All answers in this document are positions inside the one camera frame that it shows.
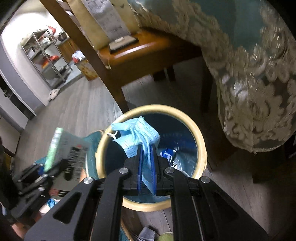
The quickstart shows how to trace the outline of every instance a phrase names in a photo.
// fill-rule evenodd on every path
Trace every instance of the yellow trash can rim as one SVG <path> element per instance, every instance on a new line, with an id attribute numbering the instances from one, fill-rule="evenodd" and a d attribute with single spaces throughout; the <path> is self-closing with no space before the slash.
<path id="1" fill-rule="evenodd" d="M 144 105 L 126 112 L 125 114 L 118 117 L 114 121 L 114 123 L 124 122 L 129 119 L 135 118 L 136 116 L 141 116 L 141 115 L 150 114 L 150 113 L 159 113 L 159 114 L 172 116 L 177 120 L 179 120 L 180 122 L 182 122 L 189 129 L 189 131 L 194 137 L 195 144 L 197 146 L 197 163 L 195 166 L 195 170 L 192 174 L 192 178 L 199 179 L 207 166 L 207 152 L 205 148 L 205 141 L 196 123 L 184 112 L 167 105 L 159 105 L 159 104 Z M 115 133 L 115 131 L 112 131 L 111 126 L 107 128 L 107 130 L 105 131 L 105 133 L 103 134 L 99 142 L 98 149 L 95 154 L 96 170 L 99 178 L 106 177 L 106 172 L 104 168 L 104 155 L 107 149 L 108 142 L 111 140 L 110 137 L 107 136 L 108 132 Z M 170 199 L 161 201 L 161 202 L 156 202 L 156 203 L 139 203 L 139 202 L 131 201 L 124 197 L 122 205 L 124 207 L 127 207 L 132 210 L 136 210 L 136 211 L 152 212 L 152 211 L 169 208 L 171 206 L 171 203 L 170 203 Z"/>

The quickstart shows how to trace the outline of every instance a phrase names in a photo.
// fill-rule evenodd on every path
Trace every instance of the chair seat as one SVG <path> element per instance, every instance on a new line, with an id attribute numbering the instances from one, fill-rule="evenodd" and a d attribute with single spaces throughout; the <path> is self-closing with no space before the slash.
<path id="1" fill-rule="evenodd" d="M 142 58 L 151 55 L 156 52 L 167 52 L 171 50 L 173 52 L 183 52 L 184 50 L 190 50 L 187 55 L 188 58 L 201 56 L 201 50 L 199 47 L 182 40 L 172 34 L 157 31 L 154 29 L 141 29 L 134 37 L 139 39 L 139 42 L 132 44 L 122 50 L 119 50 L 113 54 L 109 52 L 109 46 L 106 46 L 98 51 L 100 59 L 106 67 L 115 67 L 132 61 L 138 58 Z"/>

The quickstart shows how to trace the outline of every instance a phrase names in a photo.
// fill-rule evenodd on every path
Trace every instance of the silver bolt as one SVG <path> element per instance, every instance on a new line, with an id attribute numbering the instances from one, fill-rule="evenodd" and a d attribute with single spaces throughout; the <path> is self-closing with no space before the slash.
<path id="1" fill-rule="evenodd" d="M 209 183 L 211 181 L 211 179 L 209 177 L 206 177 L 206 176 L 202 176 L 200 178 L 200 180 L 203 182 L 203 183 Z"/>
<path id="2" fill-rule="evenodd" d="M 126 173 L 128 172 L 128 168 L 126 168 L 126 167 L 122 167 L 122 168 L 119 169 L 119 172 L 120 172 L 121 174 L 126 174 Z"/>
<path id="3" fill-rule="evenodd" d="M 174 168 L 172 168 L 172 167 L 167 167 L 166 169 L 165 169 L 165 172 L 166 173 L 173 173 L 175 171 L 175 169 Z"/>
<path id="4" fill-rule="evenodd" d="M 86 178 L 84 178 L 84 180 L 83 180 L 83 182 L 84 182 L 85 184 L 90 184 L 90 183 L 92 183 L 92 181 L 93 181 L 93 178 L 92 178 L 92 177 L 86 177 Z"/>

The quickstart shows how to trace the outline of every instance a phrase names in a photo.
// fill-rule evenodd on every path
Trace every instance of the mask ear loop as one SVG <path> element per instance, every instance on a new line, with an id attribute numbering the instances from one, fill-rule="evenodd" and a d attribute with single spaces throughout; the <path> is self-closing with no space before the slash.
<path id="1" fill-rule="evenodd" d="M 117 139 L 116 138 L 117 133 L 118 133 L 118 131 L 116 131 L 114 134 L 112 134 L 110 132 L 107 132 L 106 135 L 109 136 L 109 137 L 113 137 L 113 139 L 116 140 Z"/>

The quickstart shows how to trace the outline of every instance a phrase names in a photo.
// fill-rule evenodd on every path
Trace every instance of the gray wood floor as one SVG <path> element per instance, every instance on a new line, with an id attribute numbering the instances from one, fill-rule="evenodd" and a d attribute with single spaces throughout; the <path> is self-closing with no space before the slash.
<path id="1" fill-rule="evenodd" d="M 202 59 L 197 58 L 174 66 L 176 82 L 154 82 L 145 76 L 123 87 L 131 108 L 145 104 L 166 104 L 188 114 L 201 129 L 209 158 L 211 143 L 223 136 L 217 118 L 215 89 L 212 91 L 210 111 L 199 112 Z M 16 170 L 20 171 L 47 154 L 56 127 L 77 136 L 107 128 L 121 115 L 119 107 L 100 79 L 88 82 L 82 78 L 60 93 L 41 113 L 29 121 L 21 135 L 16 154 Z M 275 236 L 289 222 L 295 211 L 295 176 L 253 184 L 254 163 L 270 158 L 266 154 L 253 155 L 238 150 L 212 173 L 211 177 L 271 236 Z M 139 233 L 150 226 L 159 234 L 173 231 L 171 209 L 151 213 L 123 209 L 128 227 Z"/>

